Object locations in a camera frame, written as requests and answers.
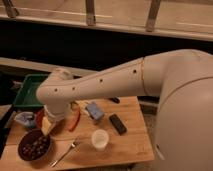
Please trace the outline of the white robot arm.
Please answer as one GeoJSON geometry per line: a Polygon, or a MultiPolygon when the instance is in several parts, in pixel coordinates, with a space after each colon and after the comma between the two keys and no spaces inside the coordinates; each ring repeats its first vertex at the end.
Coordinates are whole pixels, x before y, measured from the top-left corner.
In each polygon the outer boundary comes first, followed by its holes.
{"type": "Polygon", "coordinates": [[[173,50],[78,79],[56,68],[36,96],[51,119],[74,100],[155,96],[155,171],[213,171],[213,54],[173,50]]]}

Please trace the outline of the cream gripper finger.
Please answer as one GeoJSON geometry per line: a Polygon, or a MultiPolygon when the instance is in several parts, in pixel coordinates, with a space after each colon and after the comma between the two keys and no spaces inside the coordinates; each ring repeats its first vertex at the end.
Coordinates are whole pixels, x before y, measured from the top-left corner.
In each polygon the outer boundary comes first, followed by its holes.
{"type": "Polygon", "coordinates": [[[44,117],[42,119],[41,131],[44,135],[48,135],[54,127],[55,127],[55,122],[49,121],[47,117],[44,117]]]}

